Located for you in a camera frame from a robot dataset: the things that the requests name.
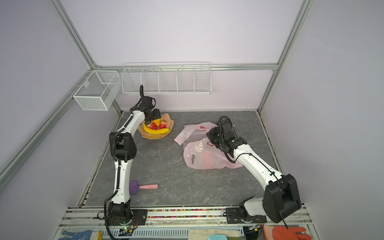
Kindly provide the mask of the orange rubber glove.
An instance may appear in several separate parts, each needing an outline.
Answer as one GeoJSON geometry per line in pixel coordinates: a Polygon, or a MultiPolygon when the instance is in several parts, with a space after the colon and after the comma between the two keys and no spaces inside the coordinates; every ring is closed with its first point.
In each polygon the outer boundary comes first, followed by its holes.
{"type": "Polygon", "coordinates": [[[264,226],[265,240],[312,240],[301,227],[264,226]]]}

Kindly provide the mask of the teal container lid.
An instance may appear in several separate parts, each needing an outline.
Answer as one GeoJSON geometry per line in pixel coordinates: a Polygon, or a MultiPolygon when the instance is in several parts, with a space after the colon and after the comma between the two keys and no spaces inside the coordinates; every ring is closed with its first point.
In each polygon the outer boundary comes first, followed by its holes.
{"type": "Polygon", "coordinates": [[[228,240],[228,238],[225,235],[210,235],[208,240],[228,240]]]}

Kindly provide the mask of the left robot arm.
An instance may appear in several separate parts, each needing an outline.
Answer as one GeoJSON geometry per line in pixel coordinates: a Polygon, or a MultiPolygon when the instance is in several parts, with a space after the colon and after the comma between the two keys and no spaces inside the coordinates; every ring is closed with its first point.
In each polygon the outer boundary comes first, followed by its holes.
{"type": "Polygon", "coordinates": [[[140,85],[139,93],[140,99],[130,108],[126,122],[109,135],[111,156],[115,164],[115,180],[112,195],[103,202],[103,220],[106,226],[115,218],[127,224],[132,221],[130,175],[133,160],[137,155],[134,135],[143,123],[147,124],[161,117],[160,110],[156,108],[156,100],[144,94],[143,85],[140,85]]]}

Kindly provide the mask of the yellow lemon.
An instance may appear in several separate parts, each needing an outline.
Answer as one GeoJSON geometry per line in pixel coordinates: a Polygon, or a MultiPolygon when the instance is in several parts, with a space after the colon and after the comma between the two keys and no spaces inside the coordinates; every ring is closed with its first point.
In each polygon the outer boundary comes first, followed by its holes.
{"type": "Polygon", "coordinates": [[[156,126],[159,126],[160,123],[161,123],[162,119],[156,119],[156,120],[153,120],[152,122],[156,125],[156,126]]]}

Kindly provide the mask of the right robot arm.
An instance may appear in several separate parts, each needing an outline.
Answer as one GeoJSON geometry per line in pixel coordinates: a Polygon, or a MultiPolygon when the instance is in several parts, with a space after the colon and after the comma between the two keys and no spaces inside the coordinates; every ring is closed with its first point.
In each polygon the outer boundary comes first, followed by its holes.
{"type": "Polygon", "coordinates": [[[283,222],[302,207],[296,179],[271,167],[251,146],[237,136],[232,121],[221,116],[207,137],[232,163],[241,163],[260,183],[262,198],[251,197],[239,204],[240,218],[250,223],[258,216],[267,216],[272,222],[283,222]]]}

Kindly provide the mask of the white mesh box basket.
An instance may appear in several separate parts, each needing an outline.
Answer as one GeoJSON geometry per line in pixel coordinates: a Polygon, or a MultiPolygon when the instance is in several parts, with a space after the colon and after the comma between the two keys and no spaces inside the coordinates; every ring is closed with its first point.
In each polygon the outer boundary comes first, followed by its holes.
{"type": "Polygon", "coordinates": [[[94,70],[74,93],[84,111],[108,111],[122,87],[117,71],[94,70]]]}

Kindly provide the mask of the aluminium mounting rail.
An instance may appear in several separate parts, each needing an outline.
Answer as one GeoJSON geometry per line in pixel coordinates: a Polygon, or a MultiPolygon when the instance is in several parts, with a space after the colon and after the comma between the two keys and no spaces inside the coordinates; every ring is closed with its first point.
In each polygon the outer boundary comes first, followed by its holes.
{"type": "MultiPolygon", "coordinates": [[[[145,207],[148,210],[143,227],[208,227],[228,226],[223,216],[226,206],[213,207],[145,207]]],[[[103,208],[69,208],[60,229],[92,229],[104,227],[103,208]]]]}

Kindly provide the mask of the pink fruit print plastic bag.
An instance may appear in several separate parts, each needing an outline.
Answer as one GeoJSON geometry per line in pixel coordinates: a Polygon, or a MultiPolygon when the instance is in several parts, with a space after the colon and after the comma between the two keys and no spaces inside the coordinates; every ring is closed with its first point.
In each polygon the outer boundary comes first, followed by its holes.
{"type": "Polygon", "coordinates": [[[196,170],[241,168],[243,165],[240,162],[229,162],[225,154],[208,139],[207,133],[215,126],[211,122],[186,125],[175,138],[175,142],[184,148],[186,165],[196,170]]]}

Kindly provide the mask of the small yellow banana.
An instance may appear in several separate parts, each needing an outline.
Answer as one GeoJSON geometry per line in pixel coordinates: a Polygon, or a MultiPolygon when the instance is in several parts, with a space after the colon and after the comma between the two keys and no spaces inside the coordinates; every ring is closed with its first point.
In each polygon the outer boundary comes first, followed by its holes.
{"type": "Polygon", "coordinates": [[[147,127],[147,125],[143,124],[143,129],[145,132],[152,134],[152,135],[159,135],[159,134],[165,134],[170,131],[170,129],[165,128],[165,129],[158,129],[158,130],[152,130],[147,127]]]}

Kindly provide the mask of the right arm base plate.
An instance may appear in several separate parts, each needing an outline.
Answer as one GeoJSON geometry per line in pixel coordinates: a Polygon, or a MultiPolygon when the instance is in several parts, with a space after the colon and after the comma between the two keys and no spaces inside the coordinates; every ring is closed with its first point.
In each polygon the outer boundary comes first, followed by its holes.
{"type": "Polygon", "coordinates": [[[251,216],[242,207],[226,208],[223,216],[226,217],[228,224],[265,224],[265,216],[251,216]]]}

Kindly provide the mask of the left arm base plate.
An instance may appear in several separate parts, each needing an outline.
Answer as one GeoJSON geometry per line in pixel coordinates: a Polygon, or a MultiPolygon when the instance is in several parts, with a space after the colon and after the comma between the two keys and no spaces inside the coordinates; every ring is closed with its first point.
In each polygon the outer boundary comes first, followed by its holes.
{"type": "Polygon", "coordinates": [[[108,214],[107,223],[109,226],[143,226],[146,224],[147,214],[147,209],[128,210],[123,216],[108,214]]]}

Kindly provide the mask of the beige folded cloth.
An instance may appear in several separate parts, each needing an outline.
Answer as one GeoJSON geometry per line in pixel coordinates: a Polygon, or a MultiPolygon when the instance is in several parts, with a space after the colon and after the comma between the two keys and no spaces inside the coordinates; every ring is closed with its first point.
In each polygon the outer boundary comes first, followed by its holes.
{"type": "Polygon", "coordinates": [[[210,235],[225,235],[228,240],[241,240],[242,234],[235,230],[220,229],[190,229],[188,240],[207,240],[210,235]]]}

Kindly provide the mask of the blue white knit glove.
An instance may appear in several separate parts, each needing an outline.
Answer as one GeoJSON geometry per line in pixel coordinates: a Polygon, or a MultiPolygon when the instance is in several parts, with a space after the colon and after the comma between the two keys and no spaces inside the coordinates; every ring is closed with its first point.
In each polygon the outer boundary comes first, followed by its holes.
{"type": "Polygon", "coordinates": [[[62,231],[59,240],[90,240],[93,231],[85,230],[85,231],[62,231]]]}

